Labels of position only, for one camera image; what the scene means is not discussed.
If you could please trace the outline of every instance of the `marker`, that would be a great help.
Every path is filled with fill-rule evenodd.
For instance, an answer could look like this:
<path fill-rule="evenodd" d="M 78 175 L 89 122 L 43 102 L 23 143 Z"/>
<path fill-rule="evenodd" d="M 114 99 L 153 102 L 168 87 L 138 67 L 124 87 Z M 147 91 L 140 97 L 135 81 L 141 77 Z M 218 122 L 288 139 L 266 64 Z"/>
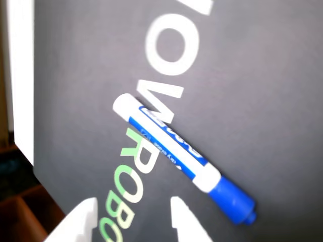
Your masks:
<path fill-rule="evenodd" d="M 255 201 L 234 185 L 205 158 L 131 94 L 120 95 L 113 110 L 133 125 L 204 193 L 207 193 L 235 223 L 256 220 Z"/>

